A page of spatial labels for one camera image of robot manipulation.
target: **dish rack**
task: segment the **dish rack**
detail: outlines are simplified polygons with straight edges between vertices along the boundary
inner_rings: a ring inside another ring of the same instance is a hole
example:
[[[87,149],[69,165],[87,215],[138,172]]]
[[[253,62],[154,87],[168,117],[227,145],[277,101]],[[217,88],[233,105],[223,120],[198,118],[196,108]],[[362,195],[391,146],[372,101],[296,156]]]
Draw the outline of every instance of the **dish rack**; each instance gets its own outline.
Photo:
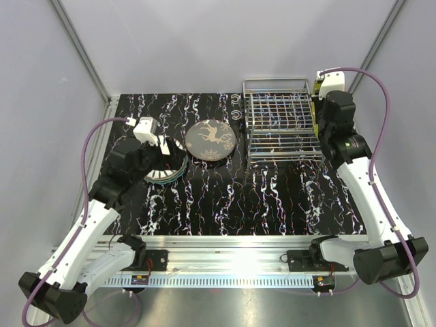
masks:
[[[247,170],[254,164],[322,160],[307,79],[248,79],[243,96]]]

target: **cable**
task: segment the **cable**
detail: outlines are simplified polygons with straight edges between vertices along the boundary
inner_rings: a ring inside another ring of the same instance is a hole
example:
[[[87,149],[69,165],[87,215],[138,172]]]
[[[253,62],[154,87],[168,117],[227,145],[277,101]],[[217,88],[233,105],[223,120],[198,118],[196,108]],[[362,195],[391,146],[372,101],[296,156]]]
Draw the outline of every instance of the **cable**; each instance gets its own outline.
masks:
[[[140,309],[141,309],[141,302],[139,301],[139,296],[136,295],[133,292],[130,292],[129,294],[131,294],[134,297],[134,299],[135,299],[135,311],[131,315],[129,320],[127,320],[123,325],[121,325],[121,327],[128,327],[136,319],[136,317],[139,315],[139,312],[140,312]],[[100,325],[97,325],[97,324],[93,323],[89,319],[89,317],[88,317],[86,312],[82,311],[82,315],[83,315],[83,318],[87,321],[87,323],[90,324],[92,327],[101,327]]]
[[[380,131],[380,135],[379,138],[377,140],[377,144],[375,145],[375,149],[374,149],[374,154],[373,157],[371,158],[370,162],[369,162],[369,180],[371,181],[371,184],[373,186],[375,195],[377,196],[377,199],[379,200],[379,203],[381,205],[381,207],[383,208],[383,211],[385,212],[388,221],[390,223],[390,225],[392,226],[392,228],[394,228],[395,225],[395,220],[392,217],[392,215],[390,214],[388,207],[386,206],[386,203],[384,202],[382,195],[380,194],[380,190],[377,186],[377,183],[374,183],[374,167],[375,167],[375,160],[379,154],[380,151],[380,146],[382,145],[385,133],[386,133],[386,127],[388,125],[388,121],[389,121],[389,117],[390,117],[390,96],[389,96],[389,92],[386,88],[386,86],[383,84],[383,82],[374,74],[372,74],[371,72],[367,72],[366,70],[360,69],[360,68],[352,68],[352,67],[340,67],[340,68],[333,68],[333,69],[327,69],[324,70],[323,72],[320,73],[320,75],[325,75],[325,74],[329,74],[329,73],[334,73],[334,72],[357,72],[357,73],[361,73],[364,74],[370,78],[372,78],[382,89],[383,94],[384,94],[384,98],[386,100],[386,113],[384,116],[384,121],[383,121],[383,126],[381,127],[381,131]],[[394,290],[391,290],[384,282],[380,281],[380,284],[391,294],[394,294],[395,296],[398,296],[399,298],[404,298],[404,299],[410,299],[416,296],[416,294],[418,294],[419,289],[420,289],[420,277],[418,274],[418,268],[416,266],[415,260],[413,255],[411,254],[411,251],[409,249],[409,247],[407,246],[407,243],[405,241],[405,239],[403,238],[403,235],[400,233],[399,230],[394,229],[396,236],[398,237],[398,239],[400,240],[402,246],[404,247],[404,250],[406,252],[407,258],[409,259],[410,265],[411,265],[411,269],[412,272],[414,274],[414,279],[415,279],[415,286],[413,291],[410,294],[400,294],[395,292]]]
[[[91,140],[91,137],[93,136],[95,131],[97,129],[99,129],[102,125],[104,125],[106,123],[113,122],[113,121],[123,121],[126,123],[129,120],[126,118],[115,117],[115,118],[109,118],[109,119],[105,119],[105,120],[101,121],[96,126],[94,126],[94,128],[89,132],[89,134],[88,134],[88,136],[85,139],[84,144],[83,144],[82,155],[80,157],[80,168],[81,168],[81,172],[82,172],[82,183],[83,183],[83,193],[84,193],[84,208],[83,208],[83,217],[82,217],[82,221],[81,221],[82,225],[85,225],[85,223],[87,222],[88,207],[89,207],[87,175],[86,175],[86,171],[85,171],[85,155],[87,152],[87,147],[88,147],[89,141]],[[74,241],[77,239],[77,237],[81,231],[82,231],[82,227],[78,227],[78,229],[74,232],[73,236],[69,240],[67,246],[61,252],[61,254],[56,259],[56,261],[54,261],[54,263],[52,265],[52,270],[49,270],[46,273],[46,275],[44,277],[42,277],[41,281],[36,285],[35,289],[31,292],[31,294],[30,294],[29,298],[27,299],[26,304],[22,310],[22,314],[21,314],[21,322],[22,322],[24,327],[47,327],[47,326],[51,325],[53,322],[55,322],[55,318],[52,318],[50,321],[46,322],[45,324],[41,324],[41,325],[37,325],[37,326],[30,325],[27,321],[27,311],[29,310],[29,307],[31,306],[31,303],[33,302],[33,299],[35,298],[38,291],[41,289],[41,287],[47,281],[47,279],[51,276],[51,274],[53,273],[53,270],[56,269],[56,267],[59,265],[59,262],[61,262],[61,260],[65,257],[65,254],[67,254],[69,249],[71,249],[72,245],[74,244]]]
[[[344,294],[347,293],[351,290],[354,290],[360,283],[360,279],[357,279],[354,283],[352,283],[350,286],[348,286],[347,288],[344,288],[343,290],[337,291],[337,292],[332,292],[332,293],[314,293],[314,292],[310,292],[310,293],[301,293],[301,292],[295,292],[295,291],[290,291],[290,290],[283,290],[284,292],[287,293],[292,293],[295,295],[307,295],[307,296],[332,296],[332,295],[339,295],[339,294]]]

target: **white wall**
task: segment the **white wall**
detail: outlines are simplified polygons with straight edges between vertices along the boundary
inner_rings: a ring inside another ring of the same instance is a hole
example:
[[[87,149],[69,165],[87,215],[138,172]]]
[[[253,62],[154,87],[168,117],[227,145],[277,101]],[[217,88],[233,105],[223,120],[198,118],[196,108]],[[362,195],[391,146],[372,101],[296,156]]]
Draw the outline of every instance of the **white wall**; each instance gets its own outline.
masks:
[[[433,0],[409,1],[371,71],[384,81],[392,98],[377,169],[401,218],[414,236],[424,236],[429,243],[419,272],[421,290],[436,323],[435,11]],[[382,93],[365,78],[355,100],[359,131],[374,147],[384,117]]]
[[[360,65],[393,0],[62,0],[110,94]]]
[[[0,316],[21,326],[24,271],[66,235],[80,151],[104,102],[48,1],[0,1]]]

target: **deer design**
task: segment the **deer design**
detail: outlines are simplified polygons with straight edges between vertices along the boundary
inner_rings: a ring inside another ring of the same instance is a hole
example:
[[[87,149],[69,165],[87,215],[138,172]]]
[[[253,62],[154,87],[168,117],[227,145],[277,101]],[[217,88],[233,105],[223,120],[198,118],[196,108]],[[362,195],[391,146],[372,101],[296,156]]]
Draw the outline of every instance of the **deer design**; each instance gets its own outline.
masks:
[[[216,143],[220,144],[220,143],[229,141],[230,138],[232,137],[231,133],[226,133],[226,134],[222,135],[221,137],[217,138],[218,128],[212,127],[211,125],[209,125],[209,123],[205,123],[205,124],[207,125],[207,127],[201,127],[200,129],[207,129],[209,134],[208,135],[198,134],[198,135],[202,136],[203,140],[205,140],[205,141],[211,141],[211,142],[216,142]]]

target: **metal floor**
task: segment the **metal floor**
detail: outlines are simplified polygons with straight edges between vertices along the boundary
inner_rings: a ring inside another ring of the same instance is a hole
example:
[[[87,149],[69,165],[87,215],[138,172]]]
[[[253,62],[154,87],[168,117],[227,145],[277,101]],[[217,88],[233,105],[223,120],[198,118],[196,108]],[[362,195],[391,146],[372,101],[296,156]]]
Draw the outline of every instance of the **metal floor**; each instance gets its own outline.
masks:
[[[340,278],[338,290],[352,282],[349,277]],[[114,292],[117,294],[100,301]],[[379,285],[361,283],[350,293],[333,297],[318,298],[307,294],[311,292],[150,288],[140,294],[141,312],[130,326],[411,326],[404,302]],[[103,327],[119,327],[134,312],[134,300],[113,288],[101,288],[90,298],[87,311],[89,309],[92,309],[89,317],[94,323]],[[68,326],[89,325],[80,317]]]

